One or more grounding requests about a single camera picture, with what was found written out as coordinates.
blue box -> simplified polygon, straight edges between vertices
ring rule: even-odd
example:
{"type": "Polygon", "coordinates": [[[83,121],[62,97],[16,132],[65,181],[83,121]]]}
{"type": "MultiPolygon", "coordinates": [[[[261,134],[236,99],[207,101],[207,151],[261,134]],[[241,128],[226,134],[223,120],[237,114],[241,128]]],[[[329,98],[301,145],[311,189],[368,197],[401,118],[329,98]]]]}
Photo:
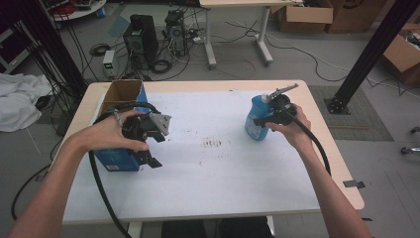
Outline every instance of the blue box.
{"type": "MultiPolygon", "coordinates": [[[[142,81],[133,79],[114,80],[109,86],[99,113],[102,114],[109,106],[134,101],[148,102],[142,81]]],[[[136,108],[136,110],[146,113],[150,111],[143,107],[136,108]]],[[[136,172],[140,167],[137,160],[129,155],[125,148],[97,150],[94,151],[94,154],[109,172],[136,172]]]]}

person's left hand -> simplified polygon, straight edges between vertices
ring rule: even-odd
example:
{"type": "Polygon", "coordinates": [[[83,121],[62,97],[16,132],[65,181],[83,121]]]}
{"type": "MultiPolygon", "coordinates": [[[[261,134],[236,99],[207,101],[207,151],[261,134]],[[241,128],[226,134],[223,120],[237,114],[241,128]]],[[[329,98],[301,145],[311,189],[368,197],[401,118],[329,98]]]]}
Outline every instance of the person's left hand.
{"type": "MultiPolygon", "coordinates": [[[[140,114],[142,112],[131,110],[121,113],[120,117],[124,123],[128,117],[140,114]]],[[[80,146],[85,152],[113,148],[126,148],[134,151],[149,149],[148,144],[144,142],[125,138],[114,115],[73,134],[71,137],[73,140],[80,140],[80,146]]]]}

white cloth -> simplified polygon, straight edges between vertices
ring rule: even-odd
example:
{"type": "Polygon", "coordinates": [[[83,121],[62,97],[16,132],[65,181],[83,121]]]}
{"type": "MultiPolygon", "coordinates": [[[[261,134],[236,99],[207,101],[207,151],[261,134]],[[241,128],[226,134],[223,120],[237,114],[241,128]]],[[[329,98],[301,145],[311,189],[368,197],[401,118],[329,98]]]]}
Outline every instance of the white cloth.
{"type": "Polygon", "coordinates": [[[51,91],[44,75],[0,73],[0,131],[14,132],[36,122],[42,113],[35,104],[51,91]]]}

person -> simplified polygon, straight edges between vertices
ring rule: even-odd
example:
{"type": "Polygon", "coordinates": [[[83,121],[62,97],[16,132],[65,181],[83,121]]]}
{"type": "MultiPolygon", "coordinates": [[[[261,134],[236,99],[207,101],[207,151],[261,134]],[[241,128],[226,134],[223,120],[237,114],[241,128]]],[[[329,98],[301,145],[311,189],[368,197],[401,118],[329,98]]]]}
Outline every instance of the person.
{"type": "MultiPolygon", "coordinates": [[[[310,121],[296,105],[296,117],[310,129],[310,121]]],[[[141,112],[121,114],[122,121],[141,112]]],[[[371,237],[362,221],[318,159],[312,141],[295,124],[266,123],[282,133],[299,153],[313,184],[330,237],[371,237]]],[[[147,150],[148,145],[124,138],[117,120],[110,116],[69,136],[61,145],[40,189],[18,217],[8,237],[59,237],[68,194],[83,156],[90,150],[127,148],[147,150]]]]}

black tape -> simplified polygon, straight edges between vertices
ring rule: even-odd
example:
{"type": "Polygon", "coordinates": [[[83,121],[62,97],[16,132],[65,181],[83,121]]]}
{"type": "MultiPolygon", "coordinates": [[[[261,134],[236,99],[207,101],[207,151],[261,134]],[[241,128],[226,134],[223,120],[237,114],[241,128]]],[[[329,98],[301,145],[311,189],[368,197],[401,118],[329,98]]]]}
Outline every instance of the black tape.
{"type": "Polygon", "coordinates": [[[366,187],[365,184],[362,181],[356,181],[356,180],[343,181],[343,184],[344,184],[345,187],[355,186],[358,189],[366,187]]]}

